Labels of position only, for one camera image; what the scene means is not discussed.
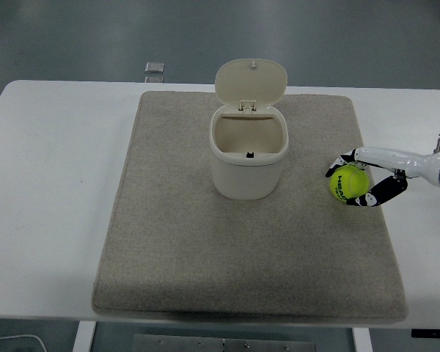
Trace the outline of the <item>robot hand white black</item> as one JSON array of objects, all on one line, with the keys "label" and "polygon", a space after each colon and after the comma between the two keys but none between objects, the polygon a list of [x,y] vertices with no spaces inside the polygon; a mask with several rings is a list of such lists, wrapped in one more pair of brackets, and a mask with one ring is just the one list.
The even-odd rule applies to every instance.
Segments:
[{"label": "robot hand white black", "polygon": [[376,207],[388,202],[408,187],[408,180],[421,177],[433,186],[440,187],[440,151],[430,155],[418,155],[395,150],[360,147],[344,153],[328,169],[326,176],[331,177],[346,165],[363,169],[375,166],[393,173],[368,192],[358,197],[349,198],[347,205]]}]

